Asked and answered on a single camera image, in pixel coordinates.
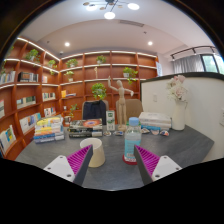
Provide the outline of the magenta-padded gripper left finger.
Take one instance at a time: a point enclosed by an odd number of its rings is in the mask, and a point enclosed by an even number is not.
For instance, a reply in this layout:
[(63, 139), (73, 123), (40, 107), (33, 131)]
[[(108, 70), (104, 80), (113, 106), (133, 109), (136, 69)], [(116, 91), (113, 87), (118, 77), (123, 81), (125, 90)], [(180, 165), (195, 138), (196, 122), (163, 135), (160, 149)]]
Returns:
[(92, 155), (93, 146), (88, 145), (69, 156), (59, 155), (44, 170), (81, 186)]

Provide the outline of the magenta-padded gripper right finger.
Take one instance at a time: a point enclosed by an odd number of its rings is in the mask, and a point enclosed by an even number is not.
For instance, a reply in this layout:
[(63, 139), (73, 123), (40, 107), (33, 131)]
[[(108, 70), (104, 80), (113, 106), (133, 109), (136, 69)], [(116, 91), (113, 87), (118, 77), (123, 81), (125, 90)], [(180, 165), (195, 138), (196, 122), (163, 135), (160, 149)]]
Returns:
[(167, 155), (157, 156), (137, 145), (134, 146), (134, 156), (144, 185), (181, 170), (181, 167)]

